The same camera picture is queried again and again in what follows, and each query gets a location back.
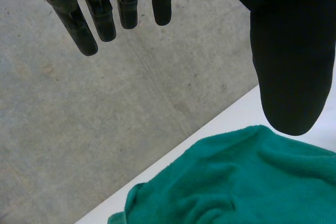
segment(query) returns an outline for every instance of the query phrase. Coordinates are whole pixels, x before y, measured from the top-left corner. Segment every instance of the concrete floor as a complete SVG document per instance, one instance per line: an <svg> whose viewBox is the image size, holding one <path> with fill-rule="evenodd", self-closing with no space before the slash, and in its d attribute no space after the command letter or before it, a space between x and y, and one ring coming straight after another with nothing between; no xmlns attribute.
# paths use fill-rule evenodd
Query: concrete floor
<svg viewBox="0 0 336 224"><path fill-rule="evenodd" d="M44 0L0 5L0 224L74 223L257 84L238 0L173 0L165 27L141 0L132 31L115 9L92 57Z"/></svg>

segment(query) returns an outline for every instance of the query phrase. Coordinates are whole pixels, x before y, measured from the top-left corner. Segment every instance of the green towel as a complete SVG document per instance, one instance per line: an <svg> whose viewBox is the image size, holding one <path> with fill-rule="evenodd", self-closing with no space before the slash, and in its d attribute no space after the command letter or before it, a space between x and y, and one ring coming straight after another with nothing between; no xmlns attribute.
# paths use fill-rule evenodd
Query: green towel
<svg viewBox="0 0 336 224"><path fill-rule="evenodd" d="M265 126L211 136L136 185L108 223L336 224L336 153Z"/></svg>

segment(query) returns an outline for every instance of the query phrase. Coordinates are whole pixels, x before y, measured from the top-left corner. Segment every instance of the terry cloth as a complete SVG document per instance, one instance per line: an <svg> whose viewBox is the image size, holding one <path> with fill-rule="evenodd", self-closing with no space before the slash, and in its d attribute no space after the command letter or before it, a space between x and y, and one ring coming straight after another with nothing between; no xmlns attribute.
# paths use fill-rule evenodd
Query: terry cloth
<svg viewBox="0 0 336 224"><path fill-rule="evenodd" d="M265 126L202 139L108 220L168 223L335 224L336 153Z"/></svg>

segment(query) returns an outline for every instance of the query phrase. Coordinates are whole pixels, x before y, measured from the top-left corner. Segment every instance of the white surface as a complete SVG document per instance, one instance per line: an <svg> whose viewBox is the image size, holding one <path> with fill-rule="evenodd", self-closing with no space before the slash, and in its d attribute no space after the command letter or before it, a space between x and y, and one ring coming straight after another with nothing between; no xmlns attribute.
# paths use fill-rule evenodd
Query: white surface
<svg viewBox="0 0 336 224"><path fill-rule="evenodd" d="M76 224L106 224L108 217L116 212L123 211L127 193L134 185L147 182L153 178L157 173L167 167L167 165L181 156L185 150L198 140L207 136L234 131L257 124L263 124L270 127L261 108L259 86L248 92L215 119L210 121L199 131L141 173L138 177L126 184L102 204L77 221ZM290 136L290 138L336 152L335 125L336 84L333 82L333 87L329 94L327 103L315 126L303 136Z"/></svg>

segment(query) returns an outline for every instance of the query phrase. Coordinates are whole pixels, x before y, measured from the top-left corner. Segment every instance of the gray concrete surface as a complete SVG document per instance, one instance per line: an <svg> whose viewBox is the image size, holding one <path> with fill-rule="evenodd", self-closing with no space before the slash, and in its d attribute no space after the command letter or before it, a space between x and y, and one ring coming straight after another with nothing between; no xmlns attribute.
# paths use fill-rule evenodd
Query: gray concrete surface
<svg viewBox="0 0 336 224"><path fill-rule="evenodd" d="M0 224L74 223L257 84L238 0L173 0L166 27L141 0L132 31L115 8L92 57L44 0L0 6Z"/></svg>

